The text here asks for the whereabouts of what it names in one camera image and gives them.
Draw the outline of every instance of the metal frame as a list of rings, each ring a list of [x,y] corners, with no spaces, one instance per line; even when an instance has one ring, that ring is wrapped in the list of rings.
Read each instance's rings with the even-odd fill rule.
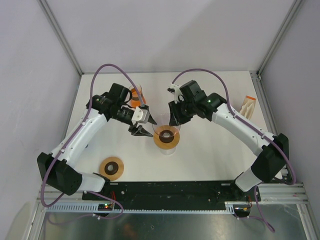
[[[267,64],[271,60],[272,56],[274,55],[275,51],[277,50],[278,46],[280,45],[281,41],[284,39],[284,36],[286,35],[288,29],[290,28],[292,22],[296,18],[299,10],[301,9],[303,3],[306,0],[295,0],[292,4],[289,12],[285,16],[280,29],[275,35],[274,40],[271,43],[271,46],[269,47],[267,54],[264,56],[261,65],[258,68],[258,75],[261,76],[262,72],[265,70]]]
[[[99,204],[108,203],[109,201],[100,201],[100,202],[60,202],[49,207],[46,211],[48,213],[110,213],[111,210],[98,210]],[[114,209],[113,213],[120,213],[120,209]],[[125,214],[147,214],[150,213],[148,210],[124,210]],[[225,204],[225,210],[192,210],[192,211],[170,211],[170,210],[155,210],[152,211],[153,214],[234,214],[234,207],[231,203]]]
[[[308,240],[320,239],[318,226],[314,225],[314,221],[310,217],[310,210],[308,209],[308,206],[303,204],[297,204],[297,208],[302,221],[306,238]]]
[[[46,209],[42,206],[41,202],[37,201],[34,208],[35,215],[32,219],[30,231],[26,235],[26,240],[38,240],[45,219]]]
[[[84,72],[81,70],[81,67],[75,57],[75,54],[73,53],[64,33],[61,30],[61,27],[59,26],[57,19],[55,18],[54,13],[52,12],[51,8],[49,7],[46,0],[37,0],[44,15],[46,16],[49,24],[52,27],[52,30],[54,31],[56,37],[58,38],[59,42],[61,43],[62,48],[64,49],[66,55],[70,59],[73,67],[81,77]]]

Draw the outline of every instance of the orange cup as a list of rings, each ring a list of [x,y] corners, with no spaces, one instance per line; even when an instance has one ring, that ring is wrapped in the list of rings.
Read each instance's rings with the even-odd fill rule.
[[[141,85],[137,84],[136,87],[137,87],[139,93],[141,94],[141,97],[142,97],[142,100],[143,100],[144,104],[146,104],[147,102],[146,102],[146,99],[145,99],[145,97],[144,97],[144,95],[142,93]],[[132,92],[132,99],[130,101],[131,107],[133,107],[133,108],[139,107],[141,105],[141,103],[139,101],[136,89],[133,86],[130,86],[129,90]]]

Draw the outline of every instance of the white table surface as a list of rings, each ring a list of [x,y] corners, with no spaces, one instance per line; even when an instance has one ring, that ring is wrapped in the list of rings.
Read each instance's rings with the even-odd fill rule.
[[[248,71],[216,72],[225,81],[231,105],[240,110],[246,95],[256,96]],[[153,116],[168,113],[168,102],[174,99],[167,92],[169,83],[178,72],[131,73],[136,84],[141,84],[143,95]],[[68,132],[77,124],[89,101],[93,74],[81,78],[79,90],[72,110]],[[195,80],[209,95],[216,92],[225,97],[223,86],[213,75],[206,72],[189,72],[182,75],[177,84]],[[100,74],[97,76],[93,94],[108,92],[112,83],[129,87],[122,74]],[[251,121],[267,129],[257,99]],[[144,127],[153,133],[152,125]],[[256,157],[247,146],[223,127],[206,119],[194,116],[180,129],[180,142],[172,155],[163,155],[152,137],[131,136],[129,126],[111,119],[83,150],[75,169],[84,173],[98,173],[101,162],[111,156],[122,159],[124,173],[118,181],[209,181],[233,180],[248,169]]]

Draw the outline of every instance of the white wall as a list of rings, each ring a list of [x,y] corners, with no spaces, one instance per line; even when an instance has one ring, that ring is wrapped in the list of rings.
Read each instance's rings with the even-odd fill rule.
[[[37,156],[63,137],[79,76],[36,0],[1,2],[0,53],[2,240],[28,202],[16,223],[30,214],[41,184]]]
[[[320,1],[308,0],[262,75],[277,128],[320,224]]]
[[[257,70],[292,3],[48,0],[85,73],[104,63],[127,72]]]

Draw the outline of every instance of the brown tape ring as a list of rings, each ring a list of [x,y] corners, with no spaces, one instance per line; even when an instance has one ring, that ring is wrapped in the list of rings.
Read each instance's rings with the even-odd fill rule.
[[[156,129],[156,133],[161,133],[164,130],[169,130],[171,132],[174,132],[174,126],[169,126],[169,125],[163,125],[163,126],[159,126]],[[179,132],[177,132],[174,136],[173,136],[173,140],[169,143],[164,143],[160,140],[160,136],[158,134],[153,134],[153,141],[155,143],[155,145],[158,146],[158,148],[164,149],[164,150],[169,150],[169,149],[173,149],[175,148],[180,140],[180,134]]]
[[[159,134],[160,141],[165,143],[165,144],[171,143],[174,140],[174,138],[175,138],[175,135],[170,130],[163,130]]]
[[[102,161],[99,167],[99,173],[108,178],[110,181],[115,181],[124,173],[125,166],[120,158],[111,156]]]

